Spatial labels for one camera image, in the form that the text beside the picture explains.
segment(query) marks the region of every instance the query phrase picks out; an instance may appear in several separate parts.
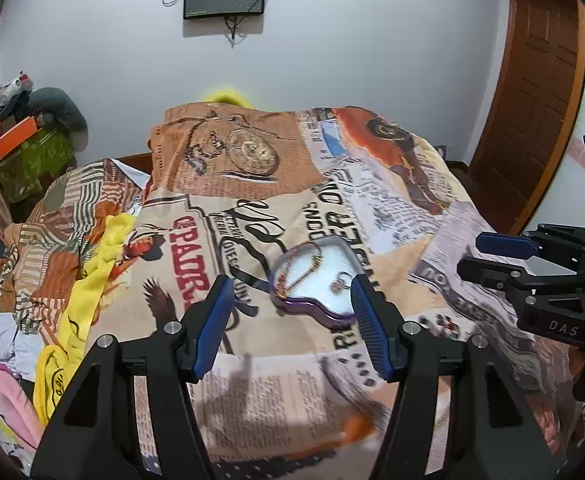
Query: pink cloth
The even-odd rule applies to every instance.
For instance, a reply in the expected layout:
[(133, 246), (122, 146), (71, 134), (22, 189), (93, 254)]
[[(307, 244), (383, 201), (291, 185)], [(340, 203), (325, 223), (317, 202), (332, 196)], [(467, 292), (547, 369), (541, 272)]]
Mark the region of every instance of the pink cloth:
[(0, 413), (17, 436), (20, 446), (34, 452), (44, 434), (37, 412), (8, 367), (0, 364)]

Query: yellow cloth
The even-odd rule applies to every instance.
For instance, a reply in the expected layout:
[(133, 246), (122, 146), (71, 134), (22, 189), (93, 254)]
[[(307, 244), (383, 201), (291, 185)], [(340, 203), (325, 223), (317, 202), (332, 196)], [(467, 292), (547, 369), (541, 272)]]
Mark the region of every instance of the yellow cloth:
[(106, 219), (101, 241), (84, 266), (86, 276), (73, 285), (68, 307), (61, 316), (57, 330), (59, 345), (48, 345), (39, 354), (32, 403), (44, 425), (84, 357), (97, 303), (134, 221), (134, 216), (127, 213)]
[(241, 106), (243, 108), (254, 108), (250, 101), (234, 90), (217, 90), (204, 97), (204, 101), (212, 103), (227, 103), (229, 105)]

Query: black gripper frame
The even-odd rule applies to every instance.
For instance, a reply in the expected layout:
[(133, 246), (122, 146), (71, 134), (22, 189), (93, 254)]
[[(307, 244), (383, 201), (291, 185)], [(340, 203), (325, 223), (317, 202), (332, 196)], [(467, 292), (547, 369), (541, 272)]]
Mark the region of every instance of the black gripper frame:
[[(369, 480), (554, 478), (557, 461), (492, 341), (477, 334), (460, 342), (404, 324), (365, 275), (355, 280), (388, 335), (390, 381), (400, 382)], [(447, 450), (443, 468), (426, 475), (440, 376), (451, 376)]]
[[(520, 266), (470, 256), (457, 266), (463, 280), (502, 290), (517, 312), (520, 329), (585, 352), (585, 228), (539, 224), (520, 237), (482, 233), (477, 248), (524, 260), (537, 256), (573, 270), (572, 275), (533, 276)], [(585, 402), (585, 368), (573, 395)]]
[[(35, 455), (31, 478), (213, 480), (212, 463), (186, 384), (198, 382), (193, 335), (201, 331), (216, 301), (234, 302), (227, 276), (217, 277), (206, 300), (191, 305), (180, 326), (166, 325), (149, 337), (124, 343), (114, 336), (98, 339), (52, 415)], [(223, 327), (227, 321), (220, 321)], [(141, 462), (134, 376), (147, 377), (162, 476), (145, 470)]]

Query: printed bedspread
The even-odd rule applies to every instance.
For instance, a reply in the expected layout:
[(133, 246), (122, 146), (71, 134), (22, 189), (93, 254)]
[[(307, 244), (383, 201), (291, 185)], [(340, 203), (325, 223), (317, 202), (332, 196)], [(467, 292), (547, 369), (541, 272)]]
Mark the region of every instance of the printed bedspread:
[[(189, 385), (220, 480), (370, 474), (397, 385), (380, 380), (355, 324), (331, 331), (269, 298), (275, 260), (326, 235), (348, 242), (406, 319), (437, 336), (486, 335), (527, 391), (551, 450), (565, 451), (581, 410), (567, 347), (518, 330), (501, 295), (459, 279), (463, 255), (489, 257), (474, 240), (491, 229), (427, 141), (363, 108), (273, 113), (198, 103), (168, 109), (149, 146), (152, 186), (86, 349), (105, 333), (148, 336), (205, 298), (218, 274), (233, 277), (237, 298), (258, 314), (235, 309), (212, 371)], [(0, 270), (0, 312), (19, 330), (56, 342), (106, 215), (140, 196), (122, 175), (108, 160), (76, 170), (29, 222), (7, 230), (16, 249)], [(143, 378), (134, 395), (144, 465), (159, 473)], [(429, 472), (443, 463), (449, 404), (443, 378)]]

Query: pocket watch print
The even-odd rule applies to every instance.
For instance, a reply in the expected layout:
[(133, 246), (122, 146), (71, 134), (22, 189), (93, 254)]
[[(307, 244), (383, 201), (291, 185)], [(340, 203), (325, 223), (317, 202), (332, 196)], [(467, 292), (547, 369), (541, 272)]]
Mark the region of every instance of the pocket watch print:
[(257, 134), (235, 130), (226, 139), (230, 160), (243, 173), (269, 176), (279, 167), (279, 155)]

